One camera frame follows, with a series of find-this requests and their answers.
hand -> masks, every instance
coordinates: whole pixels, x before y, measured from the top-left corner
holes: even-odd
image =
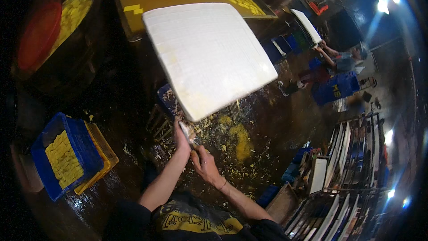
[[[190,145],[186,139],[185,134],[181,130],[181,127],[179,125],[179,120],[177,117],[174,121],[174,140],[175,144],[177,145],[177,151],[185,152],[186,154],[190,154]]]
[[[321,47],[315,46],[313,47],[314,50],[318,51],[318,52],[323,52]]]
[[[226,179],[218,172],[214,157],[207,153],[205,147],[202,145],[196,149],[199,152],[199,156],[196,151],[192,151],[190,154],[196,172],[201,175],[202,179],[216,187],[217,190],[220,190],[226,183]]]
[[[326,48],[327,47],[327,43],[325,43],[325,41],[324,40],[321,40],[321,42],[320,43],[318,43],[318,45],[321,47],[321,48]]]

yellow print on shirt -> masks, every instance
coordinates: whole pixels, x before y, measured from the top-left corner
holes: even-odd
[[[194,233],[215,232],[218,235],[234,235],[243,228],[242,224],[232,216],[214,225],[208,219],[178,211],[163,214],[161,221],[161,230],[185,230]]]

gray shirt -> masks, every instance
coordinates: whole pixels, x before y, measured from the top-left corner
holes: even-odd
[[[346,73],[349,71],[355,71],[355,60],[352,58],[350,52],[339,52],[338,56],[331,58],[336,63],[336,73]]]

white tofu slab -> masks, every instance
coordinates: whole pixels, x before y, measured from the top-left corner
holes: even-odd
[[[142,15],[187,119],[197,122],[275,80],[278,74],[238,11],[198,3]]]
[[[315,27],[311,24],[308,17],[306,17],[306,15],[301,11],[295,10],[294,8],[290,9],[290,11],[294,13],[294,15],[296,15],[296,17],[300,20],[303,27],[309,33],[309,36],[312,38],[314,44],[321,42],[322,39],[320,35],[318,34],[317,30],[315,30]]]

red shorts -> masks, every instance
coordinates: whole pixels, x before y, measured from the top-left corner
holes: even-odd
[[[322,65],[313,70],[304,70],[300,72],[298,76],[303,84],[315,82],[324,83],[330,79],[330,73],[327,68]]]

